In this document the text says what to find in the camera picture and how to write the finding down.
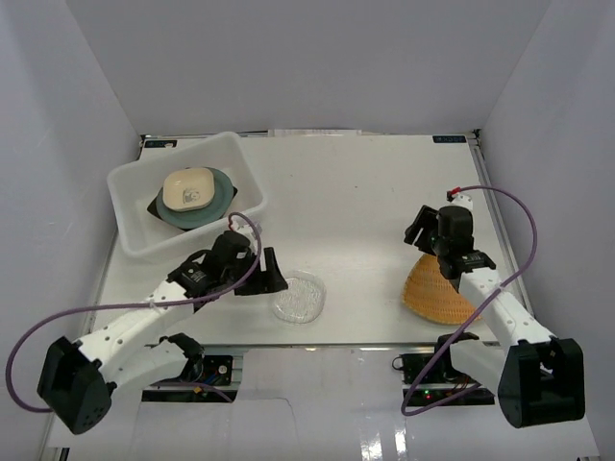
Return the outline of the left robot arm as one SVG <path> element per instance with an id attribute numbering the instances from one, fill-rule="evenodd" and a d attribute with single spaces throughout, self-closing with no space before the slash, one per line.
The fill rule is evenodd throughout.
<path id="1" fill-rule="evenodd" d="M 37 394 L 74 435 L 92 430 L 115 395 L 159 381 L 199 383 L 208 362 L 201 344 L 167 331 L 226 294 L 270 295 L 299 320 L 321 312 L 325 291 L 305 277 L 284 276 L 273 248 L 250 220 L 230 225 L 209 249 L 189 255 L 147 296 L 78 339 L 61 337 L 45 355 Z"/>

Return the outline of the cream square small dish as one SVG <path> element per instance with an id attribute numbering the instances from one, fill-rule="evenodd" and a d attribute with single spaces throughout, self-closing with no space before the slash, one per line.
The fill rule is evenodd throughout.
<path id="1" fill-rule="evenodd" d="M 201 209 L 212 202 L 214 195 L 214 175 L 205 167 L 175 171 L 162 184 L 162 202 L 172 211 Z"/>

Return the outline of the clear glass plate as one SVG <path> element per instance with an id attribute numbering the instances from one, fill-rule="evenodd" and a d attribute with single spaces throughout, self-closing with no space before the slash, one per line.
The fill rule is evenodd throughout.
<path id="1" fill-rule="evenodd" d="M 287 288 L 272 298 L 273 315 L 291 325 L 314 322 L 324 309 L 327 297 L 325 283 L 305 271 L 291 271 L 284 278 Z"/>

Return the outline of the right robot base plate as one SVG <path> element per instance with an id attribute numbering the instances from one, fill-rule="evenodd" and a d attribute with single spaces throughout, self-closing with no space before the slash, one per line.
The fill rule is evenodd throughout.
<path id="1" fill-rule="evenodd" d="M 404 353 L 397 355 L 391 362 L 394 371 L 400 372 L 403 379 L 403 394 L 419 372 L 428 364 L 431 353 Z M 426 374 L 417 390 L 408 401 L 410 407 L 424 407 L 433 402 L 447 399 L 475 385 L 475 381 L 458 372 L 445 372 L 436 365 Z M 458 399 L 445 403 L 445 406 L 485 406 L 494 405 L 495 398 L 484 387 L 474 389 Z"/>

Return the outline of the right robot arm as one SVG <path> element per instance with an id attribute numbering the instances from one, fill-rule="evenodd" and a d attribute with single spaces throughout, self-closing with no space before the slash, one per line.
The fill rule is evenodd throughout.
<path id="1" fill-rule="evenodd" d="M 454 383 L 467 375 L 496 399 L 516 428 L 577 421 L 585 415 L 580 344 L 543 327 L 504 288 L 495 262 L 474 247 L 474 221 L 464 206 L 422 206 L 405 242 L 435 256 L 440 274 L 471 304 L 500 346 L 475 335 L 442 338 L 430 361 L 435 374 Z"/>

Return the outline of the orange bird-painted oval plate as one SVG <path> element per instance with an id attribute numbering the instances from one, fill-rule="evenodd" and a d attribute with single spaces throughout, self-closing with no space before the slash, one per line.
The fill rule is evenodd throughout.
<path id="1" fill-rule="evenodd" d="M 433 255 L 421 255 L 410 270 L 403 289 L 406 307 L 438 325 L 460 326 L 475 308 L 442 277 Z"/>

